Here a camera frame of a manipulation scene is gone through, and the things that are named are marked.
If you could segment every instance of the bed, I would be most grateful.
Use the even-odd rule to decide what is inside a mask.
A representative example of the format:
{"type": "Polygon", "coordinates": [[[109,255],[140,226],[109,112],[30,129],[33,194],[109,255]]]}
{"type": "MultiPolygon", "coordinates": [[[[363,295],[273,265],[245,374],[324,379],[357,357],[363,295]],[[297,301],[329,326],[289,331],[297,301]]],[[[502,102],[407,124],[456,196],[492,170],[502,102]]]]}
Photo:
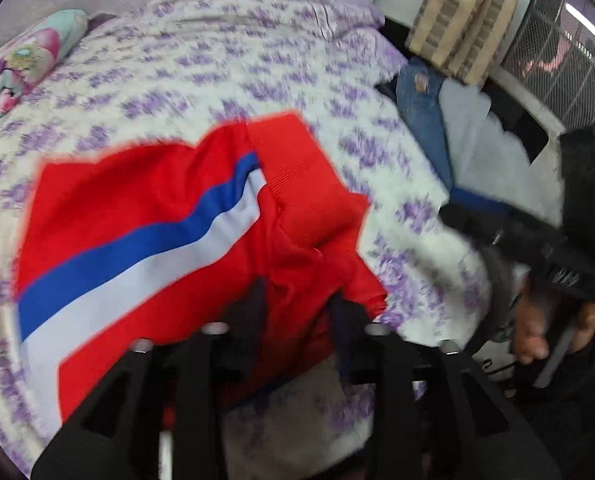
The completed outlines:
{"type": "MultiPolygon", "coordinates": [[[[389,99],[406,63],[356,0],[152,0],[91,31],[0,119],[0,446],[29,475],[50,439],[18,350],[10,280],[24,206],[44,156],[136,142],[197,142],[211,126],[287,109],[340,179],[366,195],[358,251],[389,292],[381,322],[415,342],[464,345],[488,306],[475,250],[437,219],[447,192],[389,99]]],[[[299,479],[370,435],[368,386],[341,386],[329,358],[223,416],[234,479],[299,479]]],[[[170,475],[162,438],[161,478],[170,475]]]]}

